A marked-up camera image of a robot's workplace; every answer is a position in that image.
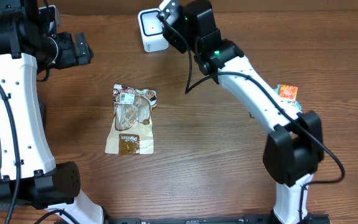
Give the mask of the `beige snack bag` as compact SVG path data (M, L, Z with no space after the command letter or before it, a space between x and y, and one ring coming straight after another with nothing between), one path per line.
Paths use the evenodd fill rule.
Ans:
M115 84L112 89L114 116L105 153L146 155L154 153L152 110L157 105L154 90L138 90Z

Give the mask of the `orange tissue pack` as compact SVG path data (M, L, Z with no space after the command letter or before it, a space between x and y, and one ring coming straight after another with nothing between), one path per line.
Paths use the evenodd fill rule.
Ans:
M298 93L297 86L282 85L282 84L278 86L278 95L284 100L286 100L287 102L291 103L292 105L296 103L297 93Z

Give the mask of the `light green wipes packet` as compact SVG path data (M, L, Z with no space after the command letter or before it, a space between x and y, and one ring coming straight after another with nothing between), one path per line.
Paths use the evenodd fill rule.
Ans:
M277 87L273 89L274 92L275 92L277 95L278 95L278 86L279 86L279 85L277 85ZM289 105L292 105L291 103L287 102L287 101L284 100L283 98L281 98L281 101L284 102L284 103L287 103L287 104L289 104ZM294 105L292 105L292 106L294 106L294 107L297 108L298 110L302 110L302 106L300 105L300 103L299 103L298 101L296 101L296 103L295 103Z

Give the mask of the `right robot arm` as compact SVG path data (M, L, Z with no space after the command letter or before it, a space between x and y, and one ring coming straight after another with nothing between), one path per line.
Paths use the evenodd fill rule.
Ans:
M160 3L163 37L188 53L205 79L232 93L267 134L263 163L276 183L276 199L267 215L246 215L243 223L328 223L327 215L306 208L308 188L324 157L319 116L286 103L254 70L244 52L223 39L209 1Z

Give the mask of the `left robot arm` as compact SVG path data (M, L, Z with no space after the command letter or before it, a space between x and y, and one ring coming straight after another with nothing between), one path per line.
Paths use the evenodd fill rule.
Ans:
M45 137L37 75L93 58L85 35L57 32L59 22L54 5L0 0L0 202L67 223L106 223L104 208L81 190L76 163L56 163Z

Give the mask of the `white barcode scanner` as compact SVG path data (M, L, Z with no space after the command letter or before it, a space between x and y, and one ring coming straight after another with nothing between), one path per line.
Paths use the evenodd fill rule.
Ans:
M169 46L163 37L163 25L157 19L159 13L159 8L151 8L140 11L137 16L142 43L147 53L165 50Z

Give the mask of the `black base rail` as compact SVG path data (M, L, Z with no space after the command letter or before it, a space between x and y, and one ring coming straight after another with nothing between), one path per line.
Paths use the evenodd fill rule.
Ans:
M184 218L184 219L155 219L142 220L140 218L106 218L105 224L279 224L280 221L272 214L245 215L244 217L219 218Z

